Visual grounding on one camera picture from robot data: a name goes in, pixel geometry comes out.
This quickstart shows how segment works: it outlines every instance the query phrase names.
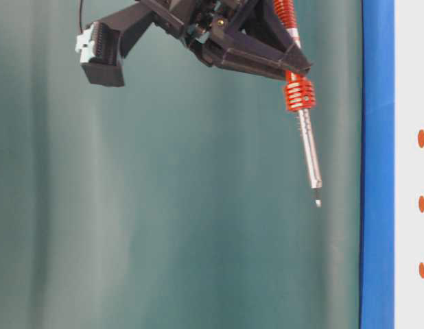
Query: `silver metal rod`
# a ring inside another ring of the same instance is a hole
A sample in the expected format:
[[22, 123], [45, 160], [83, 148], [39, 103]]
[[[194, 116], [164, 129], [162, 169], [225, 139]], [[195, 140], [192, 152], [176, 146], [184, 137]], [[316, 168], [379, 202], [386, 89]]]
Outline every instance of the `silver metal rod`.
[[322, 176], [320, 175], [316, 142], [314, 141], [311, 116], [308, 109], [298, 111], [298, 121], [301, 129], [305, 160], [307, 163], [309, 185], [311, 188], [315, 189], [317, 207], [321, 207], [322, 202], [319, 196], [319, 189], [322, 188]]

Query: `probe tip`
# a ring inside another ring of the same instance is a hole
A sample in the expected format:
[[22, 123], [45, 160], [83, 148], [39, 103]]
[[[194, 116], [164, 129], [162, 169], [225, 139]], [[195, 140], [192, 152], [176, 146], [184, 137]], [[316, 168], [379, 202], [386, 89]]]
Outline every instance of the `probe tip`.
[[320, 208], [322, 206], [322, 200], [320, 199], [320, 188], [315, 188], [314, 194], [316, 196], [316, 206], [317, 208]]

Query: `metal probe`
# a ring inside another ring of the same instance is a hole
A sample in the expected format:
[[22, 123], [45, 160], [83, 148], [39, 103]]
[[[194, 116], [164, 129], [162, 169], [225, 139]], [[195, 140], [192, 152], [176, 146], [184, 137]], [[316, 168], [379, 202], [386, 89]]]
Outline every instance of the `metal probe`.
[[[299, 48], [301, 48], [301, 40], [299, 38], [299, 32], [297, 28], [288, 28], [287, 31], [294, 39], [296, 44], [299, 46]], [[293, 73], [290, 74], [290, 77], [291, 81], [289, 81], [289, 83], [298, 79], [298, 77]], [[298, 110], [297, 118], [299, 121], [303, 149], [305, 153], [305, 160], [307, 163], [309, 185], [312, 189], [314, 189], [316, 206], [320, 208], [322, 206], [322, 200], [320, 199], [320, 189], [322, 188], [322, 176], [320, 175], [316, 142], [314, 140], [313, 129], [311, 126], [311, 115], [309, 113], [309, 109], [303, 108], [301, 110]]]

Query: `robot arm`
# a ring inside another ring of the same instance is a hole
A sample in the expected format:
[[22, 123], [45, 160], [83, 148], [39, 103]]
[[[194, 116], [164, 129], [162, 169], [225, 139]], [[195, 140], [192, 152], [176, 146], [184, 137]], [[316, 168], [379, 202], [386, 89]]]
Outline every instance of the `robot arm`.
[[283, 28], [271, 0], [140, 0], [92, 22], [76, 51], [92, 84], [123, 86], [122, 60], [154, 23], [207, 66], [284, 80], [311, 64]]

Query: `white panel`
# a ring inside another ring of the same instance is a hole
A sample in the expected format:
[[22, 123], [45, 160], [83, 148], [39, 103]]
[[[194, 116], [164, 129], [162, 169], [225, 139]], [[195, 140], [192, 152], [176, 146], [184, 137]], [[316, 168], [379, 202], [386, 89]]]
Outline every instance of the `white panel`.
[[395, 328], [424, 328], [424, 0], [395, 0]]

